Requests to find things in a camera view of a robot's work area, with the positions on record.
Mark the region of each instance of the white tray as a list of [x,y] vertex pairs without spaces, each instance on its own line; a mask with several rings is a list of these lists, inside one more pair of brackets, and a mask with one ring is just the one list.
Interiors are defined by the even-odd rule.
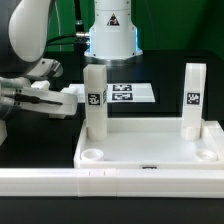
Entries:
[[[202,122],[201,138],[181,138],[181,118],[108,119],[108,136],[87,138],[84,121],[77,145],[75,168],[97,169],[223,169],[224,133],[218,122]],[[103,161],[81,159],[88,149],[103,152]]]

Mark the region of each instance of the black cable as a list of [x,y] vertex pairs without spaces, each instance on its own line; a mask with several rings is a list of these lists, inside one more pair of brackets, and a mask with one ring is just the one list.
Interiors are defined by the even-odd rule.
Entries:
[[74,0],[74,7],[75,7],[75,18],[76,18],[76,25],[75,25],[76,32],[84,32],[84,24],[82,21],[80,0]]
[[47,45],[58,40],[63,40],[63,39],[72,38],[72,37],[76,38],[76,34],[65,34],[58,37],[54,37],[47,41]]
[[62,46],[62,45],[72,45],[72,44],[87,44],[86,42],[68,42],[68,43],[55,43],[55,44],[48,44],[47,47],[50,46]]
[[156,29],[155,21],[154,21],[154,18],[153,18],[150,6],[148,4],[148,1],[145,0],[145,6],[146,6],[146,9],[147,9],[147,13],[148,13],[149,19],[151,21],[152,29],[153,29],[153,32],[154,32],[154,35],[155,35],[156,48],[158,50],[159,49],[159,40],[158,40],[157,29]]

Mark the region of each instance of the white block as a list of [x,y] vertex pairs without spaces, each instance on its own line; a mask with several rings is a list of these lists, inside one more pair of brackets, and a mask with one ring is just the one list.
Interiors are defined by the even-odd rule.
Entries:
[[88,65],[84,69],[86,121],[89,139],[107,136],[107,70],[105,65]]
[[50,83],[48,81],[36,81],[31,85],[31,88],[49,90]]
[[206,64],[186,65],[181,131],[186,140],[194,141],[200,137],[205,78]]

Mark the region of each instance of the white cylinder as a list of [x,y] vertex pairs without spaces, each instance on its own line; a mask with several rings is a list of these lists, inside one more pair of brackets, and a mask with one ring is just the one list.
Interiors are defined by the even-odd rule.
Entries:
[[94,141],[107,136],[107,70],[105,65],[84,69],[86,124],[88,138]]
[[95,23],[90,29],[88,57],[125,60],[141,55],[137,28],[131,21],[131,0],[95,1]]

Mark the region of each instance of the white robot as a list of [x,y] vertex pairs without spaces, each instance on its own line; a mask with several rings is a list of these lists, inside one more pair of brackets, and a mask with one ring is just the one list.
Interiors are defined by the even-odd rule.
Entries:
[[123,65],[142,55],[137,28],[131,21],[131,0],[97,0],[95,23],[90,29],[87,62]]
[[49,16],[55,0],[0,2],[0,119],[25,109],[54,115],[74,115],[74,94],[49,91],[47,84],[31,88],[30,79],[58,77],[59,62],[44,59]]

